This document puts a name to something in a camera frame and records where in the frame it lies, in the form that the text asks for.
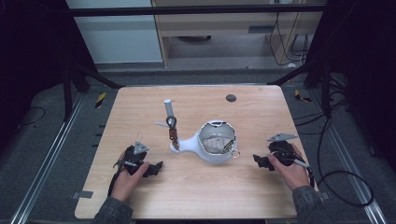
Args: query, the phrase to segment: white cabinet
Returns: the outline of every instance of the white cabinet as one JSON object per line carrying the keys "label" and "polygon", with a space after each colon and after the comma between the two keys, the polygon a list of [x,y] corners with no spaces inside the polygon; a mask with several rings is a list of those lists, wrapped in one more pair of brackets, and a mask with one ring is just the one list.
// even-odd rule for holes
{"label": "white cabinet", "polygon": [[[151,7],[149,0],[66,0],[70,8]],[[75,17],[95,64],[162,63],[153,16]]]}

